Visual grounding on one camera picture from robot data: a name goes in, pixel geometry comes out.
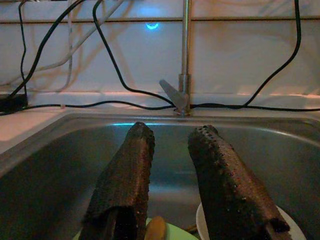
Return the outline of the green plate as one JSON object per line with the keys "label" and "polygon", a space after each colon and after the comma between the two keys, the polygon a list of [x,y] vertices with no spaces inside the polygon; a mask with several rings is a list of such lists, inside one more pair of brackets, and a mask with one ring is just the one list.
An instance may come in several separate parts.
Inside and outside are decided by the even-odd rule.
{"label": "green plate", "polygon": [[146,230],[146,236],[147,238],[139,238],[139,237],[117,237],[113,240],[199,240],[197,237],[193,236],[191,233],[188,233],[187,231],[169,224],[165,223],[164,233],[161,235],[147,235],[148,230]]}

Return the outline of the white plate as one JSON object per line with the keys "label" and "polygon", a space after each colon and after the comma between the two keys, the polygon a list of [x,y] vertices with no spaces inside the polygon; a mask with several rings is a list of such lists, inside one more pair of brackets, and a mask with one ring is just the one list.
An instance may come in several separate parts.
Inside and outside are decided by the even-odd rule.
{"label": "white plate", "polygon": [[[278,211],[281,216],[285,219],[290,227],[290,231],[288,232],[292,238],[292,240],[307,240],[304,233],[300,229],[300,227],[296,224],[296,222],[279,206],[277,206]],[[200,203],[195,216],[196,228],[199,233],[201,240],[210,240],[207,223],[204,215],[203,206]]]}

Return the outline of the black power adapter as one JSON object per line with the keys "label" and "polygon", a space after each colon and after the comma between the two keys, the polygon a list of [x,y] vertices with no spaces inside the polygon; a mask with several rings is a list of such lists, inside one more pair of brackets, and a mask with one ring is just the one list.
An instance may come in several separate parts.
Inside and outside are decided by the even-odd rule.
{"label": "black power adapter", "polygon": [[28,97],[26,94],[17,94],[8,99],[7,94],[0,93],[0,113],[19,110],[28,106]]}

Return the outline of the stainless steel sink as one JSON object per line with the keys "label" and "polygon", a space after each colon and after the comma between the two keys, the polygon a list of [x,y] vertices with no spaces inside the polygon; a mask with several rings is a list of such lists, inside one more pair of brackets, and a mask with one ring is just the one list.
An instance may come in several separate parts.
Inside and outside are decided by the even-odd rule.
{"label": "stainless steel sink", "polygon": [[212,125],[306,239],[320,240],[320,120],[105,114],[63,117],[0,154],[0,240],[72,240],[98,176],[136,122],[155,136],[149,217],[180,228],[195,224],[201,200],[188,136]]}

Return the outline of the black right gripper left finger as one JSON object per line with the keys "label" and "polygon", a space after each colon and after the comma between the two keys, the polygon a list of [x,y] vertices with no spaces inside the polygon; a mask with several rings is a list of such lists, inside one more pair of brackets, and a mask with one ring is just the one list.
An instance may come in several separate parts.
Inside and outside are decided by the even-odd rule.
{"label": "black right gripper left finger", "polygon": [[81,240],[144,240],[154,148],[153,131],[136,122],[97,179]]}

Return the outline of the steel sink faucet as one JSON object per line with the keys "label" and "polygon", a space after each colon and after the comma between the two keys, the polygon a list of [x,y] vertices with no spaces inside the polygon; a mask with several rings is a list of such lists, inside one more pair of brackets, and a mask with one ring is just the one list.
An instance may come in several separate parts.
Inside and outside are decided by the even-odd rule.
{"label": "steel sink faucet", "polygon": [[191,114],[191,74],[189,71],[190,46],[191,46],[191,15],[192,0],[183,0],[182,19],[182,50],[181,73],[178,76],[178,90],[166,80],[161,79],[159,84],[175,106],[175,112],[180,116]]}

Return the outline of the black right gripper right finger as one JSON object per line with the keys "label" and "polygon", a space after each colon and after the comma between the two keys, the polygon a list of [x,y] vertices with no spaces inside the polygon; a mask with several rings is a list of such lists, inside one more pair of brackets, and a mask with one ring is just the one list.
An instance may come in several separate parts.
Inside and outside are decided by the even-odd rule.
{"label": "black right gripper right finger", "polygon": [[212,125],[188,136],[210,240],[290,240],[265,185]]}

